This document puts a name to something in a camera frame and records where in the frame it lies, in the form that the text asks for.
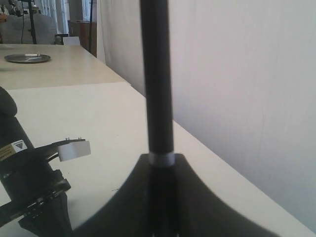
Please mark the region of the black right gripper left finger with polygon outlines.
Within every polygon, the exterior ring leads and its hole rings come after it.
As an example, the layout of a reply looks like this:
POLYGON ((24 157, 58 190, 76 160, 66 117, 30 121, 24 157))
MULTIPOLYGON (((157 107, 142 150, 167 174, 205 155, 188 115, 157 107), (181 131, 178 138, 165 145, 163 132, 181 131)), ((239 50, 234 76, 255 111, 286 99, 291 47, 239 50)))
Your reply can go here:
POLYGON ((141 155, 119 190, 97 213, 77 227, 73 236, 151 237, 150 168, 147 155, 141 155))

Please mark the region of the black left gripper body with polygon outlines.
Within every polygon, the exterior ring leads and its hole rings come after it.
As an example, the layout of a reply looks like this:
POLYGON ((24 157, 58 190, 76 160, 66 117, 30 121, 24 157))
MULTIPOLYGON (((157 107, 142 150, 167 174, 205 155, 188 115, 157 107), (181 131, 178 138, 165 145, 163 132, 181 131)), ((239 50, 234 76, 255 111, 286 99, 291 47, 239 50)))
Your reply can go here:
POLYGON ((20 227, 38 237, 72 237, 66 195, 70 188, 61 171, 53 171, 46 186, 0 207, 0 226, 20 217, 20 227))

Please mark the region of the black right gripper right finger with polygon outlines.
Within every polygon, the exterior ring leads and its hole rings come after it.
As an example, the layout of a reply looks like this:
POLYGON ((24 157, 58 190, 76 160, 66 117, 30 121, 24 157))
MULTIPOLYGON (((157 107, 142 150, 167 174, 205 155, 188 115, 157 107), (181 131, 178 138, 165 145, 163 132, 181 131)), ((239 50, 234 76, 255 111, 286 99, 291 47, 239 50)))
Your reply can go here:
POLYGON ((180 237, 276 237, 216 196, 183 154, 175 155, 180 237))

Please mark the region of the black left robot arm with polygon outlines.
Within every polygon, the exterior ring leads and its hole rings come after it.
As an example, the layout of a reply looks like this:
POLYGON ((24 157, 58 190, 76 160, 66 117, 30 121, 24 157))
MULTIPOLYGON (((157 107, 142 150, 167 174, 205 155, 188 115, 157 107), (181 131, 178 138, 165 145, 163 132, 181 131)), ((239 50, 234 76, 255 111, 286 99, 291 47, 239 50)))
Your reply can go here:
POLYGON ((71 186, 49 164, 60 143, 35 148, 16 114, 16 103, 1 88, 0 182, 10 202, 0 207, 0 224, 20 218, 20 227, 39 237, 71 237, 66 195, 71 186))

